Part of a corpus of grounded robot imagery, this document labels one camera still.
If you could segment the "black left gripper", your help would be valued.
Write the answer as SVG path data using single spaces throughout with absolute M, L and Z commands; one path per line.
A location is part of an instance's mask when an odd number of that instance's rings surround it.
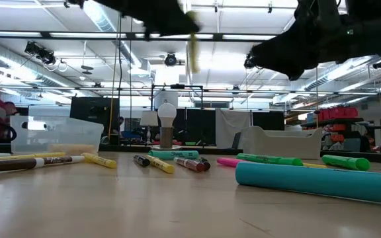
M 95 0 L 120 12 L 121 17 L 131 17 L 143 22 L 145 34 L 158 32 L 161 36 L 197 33 L 200 25 L 197 13 L 184 13 L 177 0 Z

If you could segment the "black whiteboard marker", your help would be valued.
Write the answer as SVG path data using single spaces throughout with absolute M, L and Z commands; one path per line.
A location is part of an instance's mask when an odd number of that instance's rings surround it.
M 142 155 L 135 155 L 133 160 L 135 163 L 137 163 L 138 165 L 142 167 L 148 167 L 151 165 L 151 161 Z

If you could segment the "red storage bins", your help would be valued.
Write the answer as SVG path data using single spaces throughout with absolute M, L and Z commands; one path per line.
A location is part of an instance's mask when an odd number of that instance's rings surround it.
M 324 108 L 319 111 L 318 120 L 331 120 L 337 118 L 356 118 L 359 115 L 358 110 L 352 106 L 337 106 Z

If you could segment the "table lamp white shade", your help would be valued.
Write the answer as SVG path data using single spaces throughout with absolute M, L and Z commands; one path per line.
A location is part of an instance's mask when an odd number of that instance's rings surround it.
M 147 129 L 146 144 L 148 145 L 151 143 L 151 129 L 158 127 L 157 112 L 152 110 L 143 111 L 140 118 L 140 126 Z

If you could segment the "teal Sharpie highlighter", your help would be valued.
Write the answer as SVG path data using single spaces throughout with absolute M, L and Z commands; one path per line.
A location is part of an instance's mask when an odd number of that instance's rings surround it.
M 157 157 L 161 160 L 173 160 L 174 158 L 183 158 L 183 159 L 198 159 L 198 151 L 156 151 L 150 150 L 148 152 L 149 156 Z

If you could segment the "brown whiteboard marker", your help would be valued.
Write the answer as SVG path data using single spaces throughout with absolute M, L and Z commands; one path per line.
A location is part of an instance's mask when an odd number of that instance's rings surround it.
M 17 171 L 27 169 L 37 169 L 52 165 L 65 165 L 80 163 L 85 160 L 84 156 L 64 156 L 64 157 L 35 157 L 17 160 L 0 161 L 0 172 Z
M 211 168 L 211 164 L 207 159 L 200 157 L 198 160 L 204 165 L 204 171 L 208 171 Z
M 194 161 L 191 159 L 184 159 L 184 158 L 180 158 L 180 157 L 175 157 L 173 160 L 177 164 L 179 164 L 183 167 L 186 167 L 192 171 L 196 171 L 196 172 L 204 172 L 205 171 L 205 165 L 199 161 Z

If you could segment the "black metal rack frame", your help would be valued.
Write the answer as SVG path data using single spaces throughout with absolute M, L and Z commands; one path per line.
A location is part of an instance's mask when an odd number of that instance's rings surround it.
M 180 97 L 184 97 L 185 100 L 191 103 L 190 106 L 180 105 Z M 172 84 L 172 85 L 155 85 L 150 87 L 150 108 L 151 110 L 157 110 L 162 104 L 170 103 L 175 108 L 192 108 L 194 101 L 197 98 L 201 104 L 204 102 L 204 87 L 202 85 L 184 85 L 184 84 Z

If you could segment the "white bulb on round base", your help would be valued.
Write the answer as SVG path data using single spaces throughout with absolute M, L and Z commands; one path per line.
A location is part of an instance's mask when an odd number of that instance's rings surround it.
M 162 104 L 157 111 L 161 120 L 160 143 L 153 145 L 152 150 L 180 150 L 180 145 L 173 144 L 173 121 L 177 115 L 177 109 L 170 103 Z

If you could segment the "white hanging sheet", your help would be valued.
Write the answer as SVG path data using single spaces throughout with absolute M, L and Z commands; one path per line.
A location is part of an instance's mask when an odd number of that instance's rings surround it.
M 215 110 L 216 147 L 228 149 L 232 147 L 235 134 L 249 127 L 250 116 L 248 111 Z

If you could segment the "green highlighter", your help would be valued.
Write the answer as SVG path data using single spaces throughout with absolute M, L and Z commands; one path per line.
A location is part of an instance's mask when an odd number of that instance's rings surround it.
M 362 157 L 323 155 L 321 159 L 326 165 L 334 167 L 341 167 L 355 171 L 368 171 L 370 169 L 370 161 Z
M 254 155 L 239 153 L 236 156 L 237 159 L 242 159 L 245 161 L 255 162 L 255 163 L 267 163 L 267 164 L 277 164 L 277 165 L 293 165 L 293 166 L 303 166 L 303 162 L 299 158 L 294 157 L 277 157 L 271 155 Z

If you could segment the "black ceiling spotlight cluster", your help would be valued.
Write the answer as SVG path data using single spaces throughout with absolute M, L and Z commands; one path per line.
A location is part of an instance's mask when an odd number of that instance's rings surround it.
M 39 46 L 36 42 L 28 41 L 24 52 L 36 57 L 44 65 L 54 65 L 56 63 L 54 52 Z

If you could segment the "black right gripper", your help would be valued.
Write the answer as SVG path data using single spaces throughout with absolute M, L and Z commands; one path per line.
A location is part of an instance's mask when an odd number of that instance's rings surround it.
M 297 20 L 282 37 L 254 45 L 250 50 L 251 59 L 256 66 L 284 72 L 289 80 L 295 81 L 305 70 L 320 63 L 346 60 L 341 45 L 343 27 L 341 18 Z

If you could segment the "pink highlighter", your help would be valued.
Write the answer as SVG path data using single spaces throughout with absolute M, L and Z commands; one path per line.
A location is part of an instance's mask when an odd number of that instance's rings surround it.
M 219 157 L 219 158 L 217 158 L 216 162 L 220 165 L 223 165 L 223 166 L 236 168 L 237 164 L 242 162 L 242 160 L 241 159 L 226 158 L 226 157 Z

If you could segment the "black partition panel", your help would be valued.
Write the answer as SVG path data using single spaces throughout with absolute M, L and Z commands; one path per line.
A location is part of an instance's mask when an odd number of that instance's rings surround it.
M 107 137 L 109 145 L 118 145 L 120 128 L 119 100 L 102 97 L 73 97 L 70 117 L 103 125 L 102 137 Z

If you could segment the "blue highlighter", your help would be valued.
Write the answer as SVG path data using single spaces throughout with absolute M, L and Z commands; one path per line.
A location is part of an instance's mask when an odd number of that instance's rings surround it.
M 381 173 L 239 162 L 238 184 L 381 202 Z

